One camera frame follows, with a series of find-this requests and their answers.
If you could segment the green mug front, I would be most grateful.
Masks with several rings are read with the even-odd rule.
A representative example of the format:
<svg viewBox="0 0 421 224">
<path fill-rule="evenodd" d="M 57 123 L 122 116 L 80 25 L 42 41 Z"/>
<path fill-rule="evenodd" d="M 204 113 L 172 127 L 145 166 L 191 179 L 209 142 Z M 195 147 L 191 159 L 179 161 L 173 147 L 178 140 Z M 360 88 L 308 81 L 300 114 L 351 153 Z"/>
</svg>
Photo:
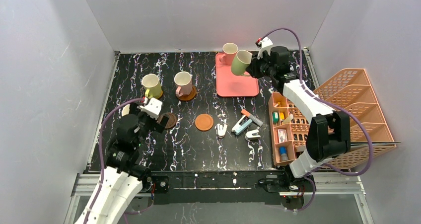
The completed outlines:
<svg viewBox="0 0 421 224">
<path fill-rule="evenodd" d="M 159 95 L 162 90 L 160 79 L 155 74 L 147 74 L 145 75 L 142 80 L 141 84 L 144 91 L 144 96 L 147 98 L 152 98 L 153 96 Z"/>
</svg>

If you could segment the light orange coaster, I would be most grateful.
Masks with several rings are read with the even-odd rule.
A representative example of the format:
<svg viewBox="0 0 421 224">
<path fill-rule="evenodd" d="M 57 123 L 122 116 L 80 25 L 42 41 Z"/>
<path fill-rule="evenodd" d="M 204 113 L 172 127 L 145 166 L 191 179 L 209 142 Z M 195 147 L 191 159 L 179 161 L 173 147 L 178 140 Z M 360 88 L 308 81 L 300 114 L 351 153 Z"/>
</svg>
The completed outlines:
<svg viewBox="0 0 421 224">
<path fill-rule="evenodd" d="M 195 126 L 200 131 L 208 131 L 213 127 L 213 118 L 209 114 L 200 114 L 195 119 Z"/>
</svg>

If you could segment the brown saucer coaster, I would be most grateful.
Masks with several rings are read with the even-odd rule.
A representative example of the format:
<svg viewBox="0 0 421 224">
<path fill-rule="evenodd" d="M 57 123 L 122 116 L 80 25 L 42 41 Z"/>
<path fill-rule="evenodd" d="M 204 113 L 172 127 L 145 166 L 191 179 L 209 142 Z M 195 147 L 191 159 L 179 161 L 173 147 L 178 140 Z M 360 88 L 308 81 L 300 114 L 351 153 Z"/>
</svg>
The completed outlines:
<svg viewBox="0 0 421 224">
<path fill-rule="evenodd" d="M 192 91 L 188 95 L 178 96 L 177 98 L 181 101 L 190 101 L 194 99 L 196 94 L 197 94 L 197 89 L 195 86 L 193 86 Z"/>
</svg>

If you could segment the dark brown coaster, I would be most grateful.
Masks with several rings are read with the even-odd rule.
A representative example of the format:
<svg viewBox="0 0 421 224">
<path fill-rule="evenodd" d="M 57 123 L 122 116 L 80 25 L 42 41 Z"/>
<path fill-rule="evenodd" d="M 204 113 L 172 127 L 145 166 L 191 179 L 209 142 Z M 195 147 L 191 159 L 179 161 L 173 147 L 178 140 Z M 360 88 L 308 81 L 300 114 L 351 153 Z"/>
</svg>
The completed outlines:
<svg viewBox="0 0 421 224">
<path fill-rule="evenodd" d="M 158 117 L 157 123 L 160 124 L 164 117 L 168 118 L 168 121 L 165 124 L 165 129 L 171 129 L 176 125 L 178 118 L 175 116 L 175 114 L 173 114 L 171 112 L 166 112 L 166 113 L 161 114 Z"/>
</svg>

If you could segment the green mug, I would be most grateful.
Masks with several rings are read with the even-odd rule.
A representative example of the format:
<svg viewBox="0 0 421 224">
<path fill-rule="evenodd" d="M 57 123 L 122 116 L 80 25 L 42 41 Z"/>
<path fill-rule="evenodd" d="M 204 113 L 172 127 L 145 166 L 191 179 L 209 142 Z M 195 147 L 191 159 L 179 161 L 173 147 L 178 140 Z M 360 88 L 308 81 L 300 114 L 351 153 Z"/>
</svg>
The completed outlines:
<svg viewBox="0 0 421 224">
<path fill-rule="evenodd" d="M 235 76 L 250 76 L 246 74 L 246 69 L 250 66 L 252 61 L 252 53 L 246 50 L 239 50 L 231 64 L 231 72 Z"/>
<path fill-rule="evenodd" d="M 162 90 L 160 79 L 155 74 L 147 74 L 145 75 L 142 80 L 141 84 L 144 91 L 144 96 L 147 98 L 152 98 L 153 96 L 159 95 Z"/>
</svg>

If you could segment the small orange coaster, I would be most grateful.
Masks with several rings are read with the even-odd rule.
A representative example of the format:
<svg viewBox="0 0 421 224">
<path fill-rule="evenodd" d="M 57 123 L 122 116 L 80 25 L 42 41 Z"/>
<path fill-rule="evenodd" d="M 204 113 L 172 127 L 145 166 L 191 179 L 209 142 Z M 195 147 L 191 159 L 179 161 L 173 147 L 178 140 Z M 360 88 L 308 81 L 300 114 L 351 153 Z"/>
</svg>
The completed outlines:
<svg viewBox="0 0 421 224">
<path fill-rule="evenodd" d="M 161 91 L 159 95 L 153 96 L 153 98 L 155 98 L 155 99 L 159 99 L 159 98 L 161 98 L 162 96 L 163 96 L 163 91 Z"/>
</svg>

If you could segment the pink mug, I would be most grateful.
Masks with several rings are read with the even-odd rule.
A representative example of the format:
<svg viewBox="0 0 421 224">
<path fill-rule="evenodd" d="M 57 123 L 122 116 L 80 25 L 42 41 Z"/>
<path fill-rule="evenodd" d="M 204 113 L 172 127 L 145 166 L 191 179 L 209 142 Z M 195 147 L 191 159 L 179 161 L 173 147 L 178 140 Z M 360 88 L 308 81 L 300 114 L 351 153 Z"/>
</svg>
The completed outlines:
<svg viewBox="0 0 421 224">
<path fill-rule="evenodd" d="M 234 43 L 225 43 L 222 47 L 222 55 L 219 61 L 227 66 L 232 65 L 232 62 L 238 52 L 238 46 Z"/>
<path fill-rule="evenodd" d="M 193 90 L 192 75 L 188 72 L 178 72 L 174 77 L 177 97 L 189 95 Z"/>
</svg>

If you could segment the dark brown mug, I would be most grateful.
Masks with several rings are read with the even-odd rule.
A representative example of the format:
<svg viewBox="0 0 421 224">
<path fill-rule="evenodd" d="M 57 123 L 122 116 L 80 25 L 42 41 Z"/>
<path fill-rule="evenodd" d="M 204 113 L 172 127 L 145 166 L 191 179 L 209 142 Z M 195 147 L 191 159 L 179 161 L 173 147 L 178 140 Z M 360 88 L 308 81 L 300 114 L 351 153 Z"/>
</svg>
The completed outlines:
<svg viewBox="0 0 421 224">
<path fill-rule="evenodd" d="M 127 104 L 123 107 L 122 112 L 121 112 L 121 116 L 126 116 L 130 113 L 130 104 Z"/>
</svg>

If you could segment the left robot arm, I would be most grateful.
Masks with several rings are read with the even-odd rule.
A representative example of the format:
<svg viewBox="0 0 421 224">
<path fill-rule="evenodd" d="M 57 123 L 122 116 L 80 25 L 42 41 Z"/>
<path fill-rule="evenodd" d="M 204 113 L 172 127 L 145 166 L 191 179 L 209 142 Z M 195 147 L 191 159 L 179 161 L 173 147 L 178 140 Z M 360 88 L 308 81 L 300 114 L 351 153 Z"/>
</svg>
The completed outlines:
<svg viewBox="0 0 421 224">
<path fill-rule="evenodd" d="M 100 176 L 77 224 L 116 224 L 150 178 L 149 168 L 137 163 L 141 141 L 151 132 L 162 133 L 168 117 L 159 120 L 163 103 L 156 98 L 135 98 L 114 108 L 99 129 Z M 103 146 L 103 130 L 121 110 L 115 135 Z"/>
</svg>

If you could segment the pink tray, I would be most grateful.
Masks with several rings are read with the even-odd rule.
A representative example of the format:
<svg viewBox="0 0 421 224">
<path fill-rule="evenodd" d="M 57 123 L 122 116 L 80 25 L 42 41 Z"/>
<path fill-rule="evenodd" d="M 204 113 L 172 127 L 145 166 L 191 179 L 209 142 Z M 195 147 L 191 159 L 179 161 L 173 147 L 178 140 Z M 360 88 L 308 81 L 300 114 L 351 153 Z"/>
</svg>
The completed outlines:
<svg viewBox="0 0 421 224">
<path fill-rule="evenodd" d="M 224 65 L 220 58 L 223 53 L 215 56 L 216 92 L 221 97 L 254 97 L 259 94 L 258 80 L 252 77 L 235 76 L 231 67 Z"/>
</svg>

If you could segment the pink mug front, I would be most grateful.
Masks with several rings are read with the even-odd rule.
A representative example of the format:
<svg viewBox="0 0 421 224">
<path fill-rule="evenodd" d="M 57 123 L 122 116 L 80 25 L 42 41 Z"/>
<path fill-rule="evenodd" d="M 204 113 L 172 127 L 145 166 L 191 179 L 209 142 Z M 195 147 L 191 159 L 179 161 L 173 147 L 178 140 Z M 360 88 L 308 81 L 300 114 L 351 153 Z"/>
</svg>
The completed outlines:
<svg viewBox="0 0 421 224">
<path fill-rule="evenodd" d="M 174 77 L 177 97 L 189 95 L 193 90 L 192 75 L 188 72 L 178 72 Z"/>
</svg>

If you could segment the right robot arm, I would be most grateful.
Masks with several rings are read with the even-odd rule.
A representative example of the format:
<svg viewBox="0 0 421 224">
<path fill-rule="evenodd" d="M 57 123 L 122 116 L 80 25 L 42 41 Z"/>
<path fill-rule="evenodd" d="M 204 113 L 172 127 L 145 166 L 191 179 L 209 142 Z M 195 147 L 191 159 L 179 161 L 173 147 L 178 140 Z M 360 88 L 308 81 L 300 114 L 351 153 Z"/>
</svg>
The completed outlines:
<svg viewBox="0 0 421 224">
<path fill-rule="evenodd" d="M 350 116 L 319 101 L 288 64 L 289 51 L 275 46 L 251 55 L 246 72 L 253 78 L 269 77 L 273 87 L 290 100 L 310 123 L 306 149 L 287 166 L 295 178 L 304 177 L 317 167 L 351 149 Z"/>
</svg>

